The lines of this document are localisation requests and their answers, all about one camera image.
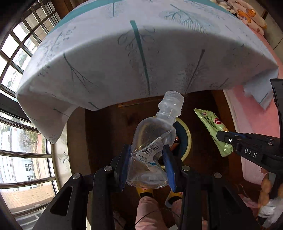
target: foot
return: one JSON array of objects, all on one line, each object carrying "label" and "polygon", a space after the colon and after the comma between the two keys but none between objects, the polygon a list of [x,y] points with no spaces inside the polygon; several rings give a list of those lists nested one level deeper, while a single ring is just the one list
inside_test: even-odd
[{"label": "foot", "polygon": [[143,198],[145,196],[153,198],[153,189],[138,188],[138,187],[136,187],[136,189],[140,198]]},{"label": "foot", "polygon": [[172,207],[172,204],[183,198],[183,193],[182,192],[178,192],[178,193],[174,193],[172,190],[170,191],[166,201],[165,201],[165,206],[168,208]]}]

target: dark brown floor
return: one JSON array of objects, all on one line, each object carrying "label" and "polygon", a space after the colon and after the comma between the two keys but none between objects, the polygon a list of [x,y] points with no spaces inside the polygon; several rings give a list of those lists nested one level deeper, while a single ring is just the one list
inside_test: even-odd
[{"label": "dark brown floor", "polygon": [[[194,108],[210,110],[216,113],[224,124],[227,122],[227,127],[230,127],[231,131],[235,131],[232,130],[234,129],[233,121],[229,117],[231,114],[222,94],[222,91],[201,91],[185,96],[182,115],[179,118],[187,124],[191,132],[192,147],[184,164],[202,174],[210,175],[220,172],[224,178],[238,184],[243,181],[240,157],[232,154],[222,158],[209,132],[193,111]],[[109,106],[95,112],[85,111],[87,147],[93,173],[109,164],[111,159],[120,153],[124,144],[131,144],[139,122],[158,112],[158,103],[162,98],[152,97]],[[259,187],[243,183],[249,196],[256,199]],[[161,208],[164,207],[169,191],[169,186],[154,191],[154,197]],[[112,202],[114,210],[118,211],[129,224],[133,224],[139,202],[135,187],[127,185],[123,193],[113,194]],[[170,212],[163,211],[162,215],[168,227],[175,224]]]}]

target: white ribbed cap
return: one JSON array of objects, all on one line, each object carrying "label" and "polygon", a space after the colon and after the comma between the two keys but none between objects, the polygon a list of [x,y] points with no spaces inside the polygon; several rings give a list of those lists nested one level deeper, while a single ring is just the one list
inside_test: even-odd
[{"label": "white ribbed cap", "polygon": [[181,115],[184,97],[176,91],[168,91],[163,97],[163,100],[158,104],[161,112],[170,113],[172,117]]}]

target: metal screw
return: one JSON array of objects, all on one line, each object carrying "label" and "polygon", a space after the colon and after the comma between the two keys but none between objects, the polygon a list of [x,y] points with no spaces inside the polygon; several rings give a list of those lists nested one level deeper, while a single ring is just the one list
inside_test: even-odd
[{"label": "metal screw", "polygon": [[183,171],[189,171],[190,169],[191,169],[190,166],[187,166],[187,165],[182,166]]},{"label": "metal screw", "polygon": [[106,172],[109,172],[109,171],[111,171],[113,168],[112,168],[112,166],[110,166],[110,165],[107,165],[107,166],[105,166],[104,167],[104,171],[106,171]]},{"label": "metal screw", "polygon": [[81,176],[81,175],[80,175],[79,173],[75,173],[75,174],[72,176],[72,178],[73,178],[73,179],[78,179],[80,176]]},{"label": "metal screw", "polygon": [[214,173],[214,177],[217,178],[217,179],[220,179],[222,177],[221,173]]}]

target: plastic bottle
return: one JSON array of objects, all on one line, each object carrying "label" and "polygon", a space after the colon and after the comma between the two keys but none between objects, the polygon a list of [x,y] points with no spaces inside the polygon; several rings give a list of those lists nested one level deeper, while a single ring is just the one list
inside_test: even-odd
[{"label": "plastic bottle", "polygon": [[140,188],[161,188],[168,185],[166,172],[158,164],[165,144],[172,146],[176,137],[173,124],[181,115],[184,98],[168,91],[158,104],[156,117],[142,120],[135,131],[128,165],[127,183]]}]

